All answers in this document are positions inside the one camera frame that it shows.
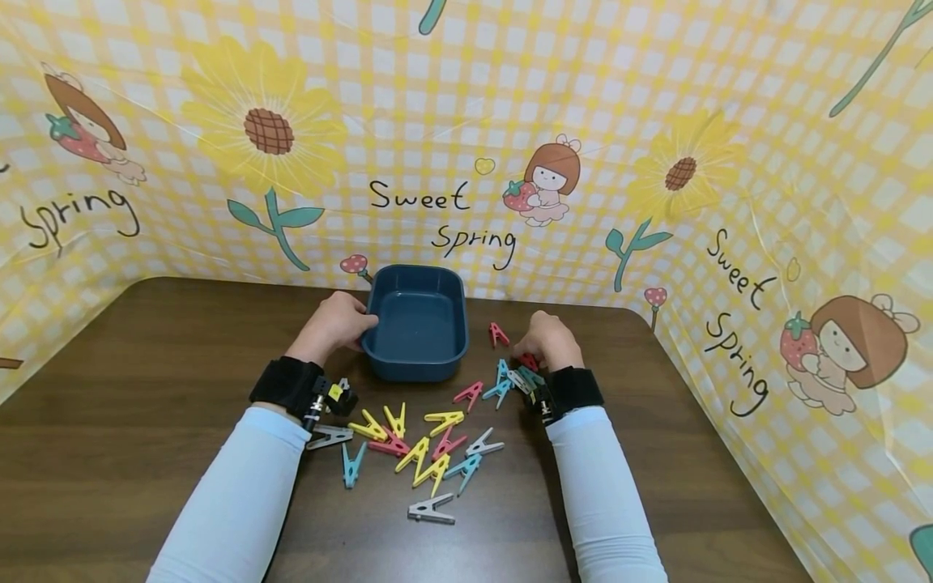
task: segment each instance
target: gingham pattern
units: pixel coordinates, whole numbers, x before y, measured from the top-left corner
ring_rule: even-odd
[[[178,0],[129,2],[6,0],[0,39],[0,141],[12,165],[0,175],[0,356],[26,361],[0,371],[0,401],[86,325],[127,285],[149,276],[366,288],[340,261],[355,253],[369,270],[398,262],[458,271],[479,298],[606,305],[650,318],[647,287],[664,286],[662,345],[732,454],[817,581],[904,582],[923,572],[907,542],[933,522],[933,17],[898,40],[855,100],[828,112],[856,83],[909,3],[867,0],[699,0],[661,7],[632,2],[474,0],[448,3],[430,36],[417,33],[424,1]],[[341,104],[347,170],[335,188],[309,185],[281,196],[287,209],[326,209],[317,223],[290,229],[310,267],[297,270],[273,237],[232,219],[226,199],[263,215],[263,192],[222,175],[198,149],[201,129],[181,115],[192,94],[183,66],[191,42],[223,35],[244,46],[272,45],[308,63],[306,87]],[[128,157],[148,181],[129,187],[48,138],[59,115],[40,62],[76,76],[117,123]],[[672,112],[721,112],[746,147],[739,184],[701,215],[663,221],[675,237],[636,253],[621,293],[618,260],[604,247],[616,228],[626,240],[648,218],[626,196],[633,163],[665,132]],[[531,229],[504,207],[537,146],[558,133],[582,143],[582,174],[566,198],[568,216]],[[477,158],[495,170],[475,172]],[[378,209],[369,182],[388,195],[447,195],[463,181],[468,211],[421,206]],[[124,194],[142,233],[114,232],[124,209],[72,218],[60,257],[29,246],[36,231],[20,211],[61,202],[68,192]],[[438,229],[517,239],[508,249],[453,250]],[[707,254],[729,230],[729,261],[754,281],[777,275],[756,311]],[[785,275],[795,257],[801,277]],[[777,342],[784,321],[827,299],[876,293],[924,324],[907,362],[881,387],[854,395],[858,411],[835,418],[808,409],[787,390]],[[705,332],[730,312],[770,393],[753,415],[738,365]]]

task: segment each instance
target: gray clothespin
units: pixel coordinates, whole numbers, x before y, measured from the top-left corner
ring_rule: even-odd
[[[312,439],[304,446],[305,451],[320,450],[328,445],[337,445],[353,439],[353,429],[347,427],[334,427],[333,425],[316,425],[314,432],[321,434],[318,439]]]
[[[487,444],[486,438],[491,433],[493,433],[492,427],[487,429],[486,433],[482,434],[479,439],[471,443],[469,447],[466,448],[466,457],[469,457],[471,455],[476,455],[477,453],[480,455],[485,455],[486,453],[492,453],[493,451],[499,451],[502,448],[506,447],[506,444],[502,443],[501,441],[498,443]]]
[[[518,370],[510,370],[508,372],[508,379],[512,381],[512,386],[526,395],[531,395],[531,392],[535,390],[535,387],[529,384],[528,380],[519,374]]]
[[[440,524],[454,524],[456,519],[450,514],[441,514],[436,508],[453,500],[453,492],[446,493],[429,500],[415,502],[409,506],[409,518],[415,521],[439,522]]]

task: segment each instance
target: wooden table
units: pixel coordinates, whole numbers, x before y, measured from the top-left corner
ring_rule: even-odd
[[[328,293],[175,279],[129,289],[0,407],[0,580],[142,581],[259,372]],[[505,353],[490,346],[490,321],[517,340],[542,308],[575,331],[602,385],[671,580],[809,581],[634,313],[470,300],[470,350],[449,382],[382,383],[349,352],[327,373],[349,377],[377,418],[405,401],[412,443],[431,426],[425,413],[494,380]],[[267,580],[575,580],[553,455],[521,409],[518,395],[500,411],[480,401],[454,432],[492,426],[506,443],[443,507],[455,526],[406,519],[430,486],[413,491],[413,469],[395,475],[393,457],[368,451],[346,491],[339,447],[306,456]]]

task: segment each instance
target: light blue sleeve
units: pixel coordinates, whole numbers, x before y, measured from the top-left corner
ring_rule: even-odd
[[[251,407],[188,499],[148,583],[259,583],[269,568],[310,434]]]
[[[584,583],[666,583],[632,471],[602,407],[548,426]]]

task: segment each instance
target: plastic tray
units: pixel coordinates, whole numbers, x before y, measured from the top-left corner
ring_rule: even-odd
[[[467,352],[467,300],[453,271],[383,267],[373,279],[368,311],[379,316],[379,325],[363,336],[363,350],[385,381],[446,381]]]

